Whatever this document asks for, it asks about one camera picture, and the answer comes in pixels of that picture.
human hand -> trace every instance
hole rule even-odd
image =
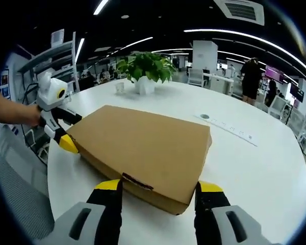
[[[37,105],[25,106],[23,117],[25,119],[25,124],[35,127],[40,123],[41,112]]]

green plant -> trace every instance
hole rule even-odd
[[[174,65],[165,57],[150,52],[139,53],[120,60],[117,69],[121,73],[127,74],[127,79],[132,83],[132,78],[138,81],[141,77],[147,76],[157,82],[170,81],[173,72],[176,71]]]

black ceiling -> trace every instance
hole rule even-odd
[[[100,0],[46,0],[33,4],[23,19],[19,44],[36,55],[50,48],[51,32],[64,28],[65,40],[71,40],[72,32],[76,31],[77,42],[85,38],[78,60],[78,63],[82,63],[94,56],[103,58],[117,47],[148,37],[154,38],[125,48],[115,55],[127,55],[134,50],[190,48],[193,40],[221,38],[263,48],[305,72],[283,52],[251,38],[225,33],[184,33],[183,30],[214,28],[251,34],[283,47],[306,63],[306,48],[302,45],[300,36],[293,31],[292,24],[295,23],[306,42],[306,4],[298,5],[296,1],[277,1],[276,4],[272,1],[271,4],[271,1],[255,0],[253,2],[264,5],[265,25],[260,26],[226,18],[213,0],[110,0],[101,13],[94,16],[93,12],[99,2]],[[129,15],[129,18],[122,19],[123,15]],[[262,62],[282,69],[289,75],[300,75],[291,65],[257,48],[229,41],[214,41],[221,51],[259,57]],[[111,48],[94,52],[95,49],[106,46]],[[226,57],[243,60],[220,54],[220,58]]]

white table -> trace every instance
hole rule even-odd
[[[125,95],[115,95],[120,81]],[[258,146],[211,126],[213,143],[200,180],[221,186],[230,203],[255,218],[271,242],[287,243],[306,216],[306,165],[288,127],[247,103],[196,86],[170,82],[147,96],[133,91],[126,79],[113,81],[73,95],[69,106],[83,116],[108,104],[199,124],[205,122],[194,115],[205,113],[252,133]],[[48,189],[54,219],[85,202],[103,180],[79,155],[51,141]],[[182,215],[173,216],[124,193],[122,219],[119,244],[196,244],[194,199]]]
[[[232,95],[234,80],[215,74],[203,73],[204,76],[210,77],[210,90]]]

potted plant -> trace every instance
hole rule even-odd
[[[155,83],[170,81],[174,65],[165,57],[150,52],[138,53],[120,60],[117,69],[127,74],[127,79],[135,83],[135,90],[139,94],[154,92]]]

